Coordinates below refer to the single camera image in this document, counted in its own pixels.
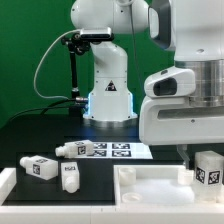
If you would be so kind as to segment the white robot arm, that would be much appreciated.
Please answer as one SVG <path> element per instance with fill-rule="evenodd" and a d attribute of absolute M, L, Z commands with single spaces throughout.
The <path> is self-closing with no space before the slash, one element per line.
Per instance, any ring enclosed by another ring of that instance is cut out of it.
<path fill-rule="evenodd" d="M 139 120 L 148 146 L 224 142 L 224 0 L 76 0 L 71 20 L 94 57 L 86 120 Z M 126 52 L 112 43 L 133 34 L 143 67 L 141 109 L 127 89 Z"/>

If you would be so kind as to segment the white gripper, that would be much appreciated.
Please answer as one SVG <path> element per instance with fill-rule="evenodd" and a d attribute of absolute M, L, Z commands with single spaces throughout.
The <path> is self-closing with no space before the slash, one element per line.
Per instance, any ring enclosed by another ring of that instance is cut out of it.
<path fill-rule="evenodd" d="M 224 142 L 224 107 L 190 108 L 185 97 L 145 97 L 139 138 L 146 145 L 178 145 L 177 152 L 189 169 L 186 144 Z"/>

